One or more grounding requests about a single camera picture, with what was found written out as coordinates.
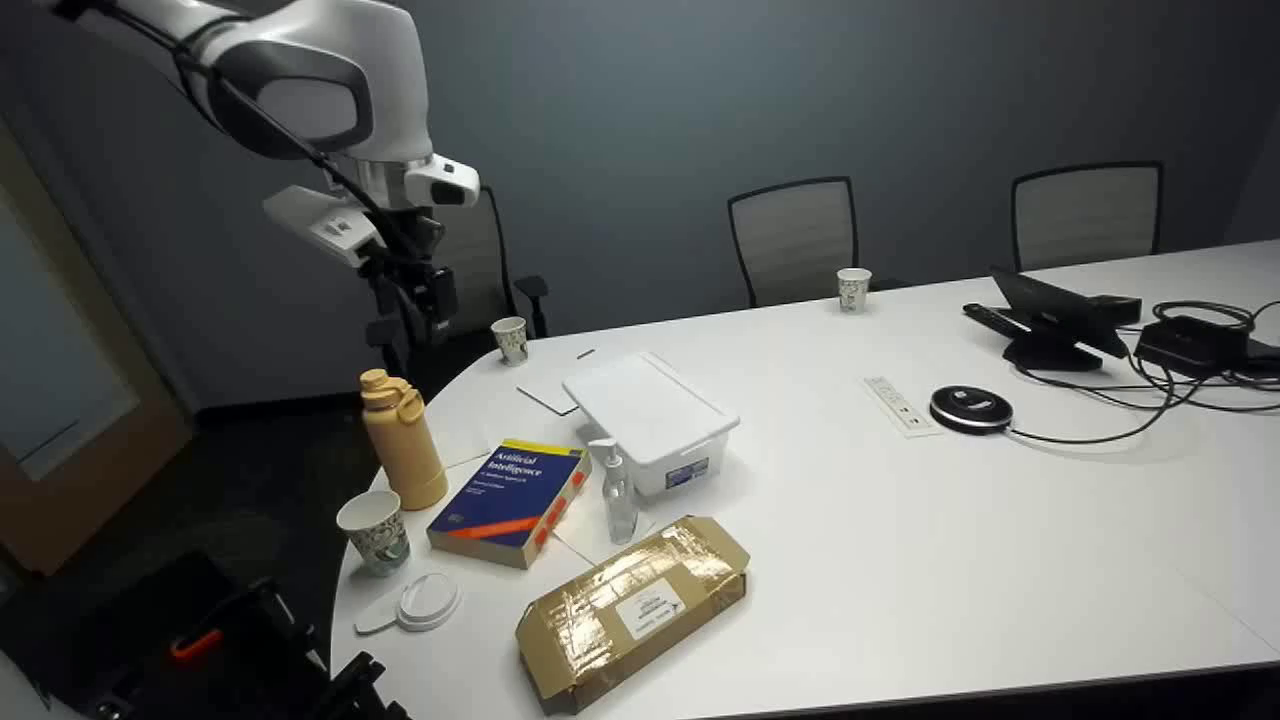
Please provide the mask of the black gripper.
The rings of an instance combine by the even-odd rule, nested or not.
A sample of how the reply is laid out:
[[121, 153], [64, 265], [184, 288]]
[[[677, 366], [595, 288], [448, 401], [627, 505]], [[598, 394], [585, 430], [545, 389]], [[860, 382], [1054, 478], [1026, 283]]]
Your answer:
[[435, 343], [456, 316], [456, 278], [435, 262], [443, 226], [433, 214], [372, 214], [375, 247], [359, 280], [375, 298], [364, 338], [378, 354]]

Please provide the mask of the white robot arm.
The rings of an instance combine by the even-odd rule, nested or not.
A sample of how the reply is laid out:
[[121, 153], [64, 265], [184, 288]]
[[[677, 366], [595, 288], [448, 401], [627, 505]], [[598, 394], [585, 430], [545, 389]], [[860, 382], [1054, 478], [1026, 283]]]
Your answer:
[[64, 23], [161, 66], [181, 95], [255, 157], [305, 161], [329, 188], [288, 183], [265, 214], [351, 270], [375, 298], [367, 343], [448, 333], [456, 278], [433, 262], [438, 209], [478, 201], [478, 174], [429, 128], [416, 17], [396, 0], [40, 0]]

